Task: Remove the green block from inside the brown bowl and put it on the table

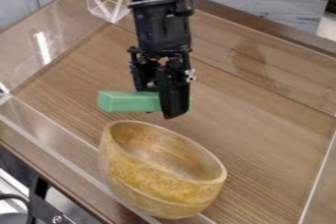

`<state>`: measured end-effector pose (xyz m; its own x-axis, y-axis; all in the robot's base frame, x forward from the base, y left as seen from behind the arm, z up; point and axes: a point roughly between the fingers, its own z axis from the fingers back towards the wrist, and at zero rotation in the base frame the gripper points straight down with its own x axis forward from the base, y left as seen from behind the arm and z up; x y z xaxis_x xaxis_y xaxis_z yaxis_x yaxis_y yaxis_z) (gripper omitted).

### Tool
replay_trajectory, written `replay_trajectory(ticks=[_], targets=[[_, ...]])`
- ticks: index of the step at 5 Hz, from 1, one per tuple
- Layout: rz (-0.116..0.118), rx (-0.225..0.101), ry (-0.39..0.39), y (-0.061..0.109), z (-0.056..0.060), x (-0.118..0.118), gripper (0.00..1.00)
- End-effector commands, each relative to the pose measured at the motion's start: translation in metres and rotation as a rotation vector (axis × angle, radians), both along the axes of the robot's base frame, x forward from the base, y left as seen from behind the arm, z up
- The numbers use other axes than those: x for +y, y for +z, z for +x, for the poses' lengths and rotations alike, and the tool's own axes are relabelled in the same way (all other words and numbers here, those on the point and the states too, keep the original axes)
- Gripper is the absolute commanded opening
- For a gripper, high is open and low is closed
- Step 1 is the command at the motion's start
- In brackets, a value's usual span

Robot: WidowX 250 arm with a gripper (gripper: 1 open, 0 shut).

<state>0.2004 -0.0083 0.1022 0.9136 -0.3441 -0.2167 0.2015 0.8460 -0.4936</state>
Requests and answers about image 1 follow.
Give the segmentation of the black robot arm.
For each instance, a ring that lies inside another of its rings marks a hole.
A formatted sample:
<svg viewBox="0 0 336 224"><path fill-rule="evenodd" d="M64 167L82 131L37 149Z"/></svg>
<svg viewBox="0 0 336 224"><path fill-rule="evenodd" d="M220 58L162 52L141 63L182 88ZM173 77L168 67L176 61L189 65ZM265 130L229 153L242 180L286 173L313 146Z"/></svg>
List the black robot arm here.
<svg viewBox="0 0 336 224"><path fill-rule="evenodd" d="M156 92L166 119L190 106L193 0L130 0L137 45L128 49L134 88Z"/></svg>

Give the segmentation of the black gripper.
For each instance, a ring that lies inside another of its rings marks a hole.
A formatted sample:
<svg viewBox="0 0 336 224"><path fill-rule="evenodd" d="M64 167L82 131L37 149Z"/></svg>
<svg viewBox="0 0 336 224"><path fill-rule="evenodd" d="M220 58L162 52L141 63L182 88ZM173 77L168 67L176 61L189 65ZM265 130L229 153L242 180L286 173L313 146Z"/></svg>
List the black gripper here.
<svg viewBox="0 0 336 224"><path fill-rule="evenodd" d="M126 50L134 89L158 90L164 118L172 119L190 108L185 73L190 70L193 0L142 0L128 7L137 37L137 45Z"/></svg>

